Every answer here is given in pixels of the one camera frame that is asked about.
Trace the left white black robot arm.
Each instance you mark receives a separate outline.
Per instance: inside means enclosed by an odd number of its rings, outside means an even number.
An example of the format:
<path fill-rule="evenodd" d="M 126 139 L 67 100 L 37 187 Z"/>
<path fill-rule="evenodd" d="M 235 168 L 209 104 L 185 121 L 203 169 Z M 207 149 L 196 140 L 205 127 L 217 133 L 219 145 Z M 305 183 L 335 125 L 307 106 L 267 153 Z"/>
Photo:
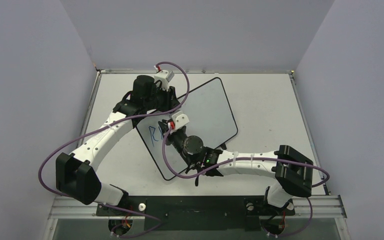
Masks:
<path fill-rule="evenodd" d="M 151 110 L 167 112 L 180 105 L 175 88 L 169 83 L 174 73 L 161 70 L 153 77 L 139 75 L 133 89 L 127 92 L 109 114 L 99 132 L 70 154 L 56 158 L 56 188 L 85 205 L 108 204 L 116 215 L 129 208 L 128 193 L 112 184 L 102 183 L 96 170 L 118 141 L 133 130 Z"/>

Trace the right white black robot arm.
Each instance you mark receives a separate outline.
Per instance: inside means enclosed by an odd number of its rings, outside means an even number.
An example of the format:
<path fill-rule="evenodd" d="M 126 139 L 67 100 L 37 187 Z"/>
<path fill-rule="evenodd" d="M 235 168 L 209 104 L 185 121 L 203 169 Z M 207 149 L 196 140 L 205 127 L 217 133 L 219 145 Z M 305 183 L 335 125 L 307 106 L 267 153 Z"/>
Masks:
<path fill-rule="evenodd" d="M 162 156 L 168 169 L 177 177 L 195 179 L 200 176 L 224 177 L 229 175 L 255 175 L 273 179 L 262 199 L 263 209 L 273 214 L 288 204 L 292 197 L 308 198 L 312 195 L 313 161 L 289 145 L 261 153 L 239 153 L 204 146 L 196 135 L 188 136 L 186 128 L 174 131 L 172 122 L 159 122 L 162 129 Z M 189 175 L 180 174 L 168 163 L 166 147 L 173 146 L 186 170 L 196 170 Z"/>

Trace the black framed whiteboard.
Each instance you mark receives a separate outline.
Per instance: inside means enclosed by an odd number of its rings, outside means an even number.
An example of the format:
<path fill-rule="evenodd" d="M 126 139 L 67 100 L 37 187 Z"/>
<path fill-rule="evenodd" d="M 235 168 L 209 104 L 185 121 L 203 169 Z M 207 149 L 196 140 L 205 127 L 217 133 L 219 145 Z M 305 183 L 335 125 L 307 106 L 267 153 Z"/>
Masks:
<path fill-rule="evenodd" d="M 189 118 L 186 134 L 199 136 L 206 147 L 216 149 L 238 133 L 223 82 L 218 77 L 191 90 L 180 110 Z M 158 122 L 168 119 L 169 114 L 151 116 L 141 120 L 136 126 L 162 178 L 166 181 L 172 180 L 175 175 L 166 167 L 162 157 L 163 131 Z"/>

